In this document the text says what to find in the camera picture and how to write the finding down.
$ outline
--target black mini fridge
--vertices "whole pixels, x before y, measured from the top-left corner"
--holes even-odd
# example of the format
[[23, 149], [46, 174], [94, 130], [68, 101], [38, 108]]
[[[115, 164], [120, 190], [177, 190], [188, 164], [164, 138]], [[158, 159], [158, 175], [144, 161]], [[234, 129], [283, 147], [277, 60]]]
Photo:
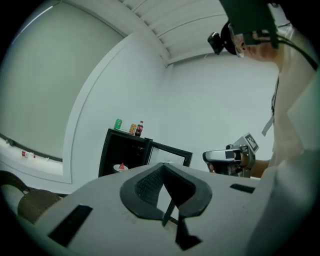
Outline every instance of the black mini fridge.
[[141, 138], [128, 132], [108, 129], [101, 154], [99, 177], [114, 174], [114, 165], [123, 163], [129, 169], [155, 163], [189, 166], [192, 152]]

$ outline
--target green can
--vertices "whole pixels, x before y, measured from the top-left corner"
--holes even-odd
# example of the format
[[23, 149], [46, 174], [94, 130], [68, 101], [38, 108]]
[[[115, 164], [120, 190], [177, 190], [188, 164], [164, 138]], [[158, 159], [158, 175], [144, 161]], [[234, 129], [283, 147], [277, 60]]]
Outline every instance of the green can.
[[122, 124], [122, 120], [121, 119], [117, 119], [116, 121], [115, 121], [115, 124], [114, 124], [114, 129], [120, 129], [120, 127], [121, 127], [121, 124]]

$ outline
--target fridge door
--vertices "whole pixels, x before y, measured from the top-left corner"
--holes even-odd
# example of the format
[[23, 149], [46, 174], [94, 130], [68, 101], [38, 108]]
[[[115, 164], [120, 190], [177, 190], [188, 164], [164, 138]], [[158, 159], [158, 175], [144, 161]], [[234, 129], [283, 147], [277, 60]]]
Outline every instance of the fridge door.
[[174, 163], [182, 166], [189, 166], [192, 154], [193, 153], [188, 151], [152, 141], [148, 149], [148, 160], [146, 164]]

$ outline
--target black cable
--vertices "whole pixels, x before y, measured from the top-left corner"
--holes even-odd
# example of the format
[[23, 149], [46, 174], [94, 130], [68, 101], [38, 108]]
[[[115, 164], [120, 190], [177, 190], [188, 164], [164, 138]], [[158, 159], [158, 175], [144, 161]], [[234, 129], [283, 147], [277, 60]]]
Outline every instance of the black cable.
[[[262, 43], [271, 43], [271, 42], [272, 42], [271, 40], [258, 40], [257, 45], [262, 44]], [[306, 54], [302, 49], [300, 49], [298, 46], [293, 44], [290, 40], [285, 38], [285, 40], [278, 40], [277, 42], [279, 44], [285, 44], [285, 45], [288, 45], [288, 46], [296, 49], [309, 62], [309, 64], [312, 66], [312, 68], [314, 70], [317, 70], [318, 64], [308, 54]]]

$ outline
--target ceiling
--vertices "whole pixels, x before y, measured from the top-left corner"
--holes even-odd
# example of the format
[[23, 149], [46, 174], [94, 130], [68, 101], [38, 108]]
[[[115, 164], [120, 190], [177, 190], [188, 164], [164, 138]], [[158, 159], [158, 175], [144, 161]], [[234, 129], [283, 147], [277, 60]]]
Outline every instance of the ceiling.
[[137, 33], [165, 65], [211, 54], [207, 42], [227, 15], [219, 0], [66, 0], [106, 22], [123, 36]]
[[170, 54], [169, 63], [212, 53], [207, 42], [227, 21], [218, 0], [119, 0], [138, 16]]

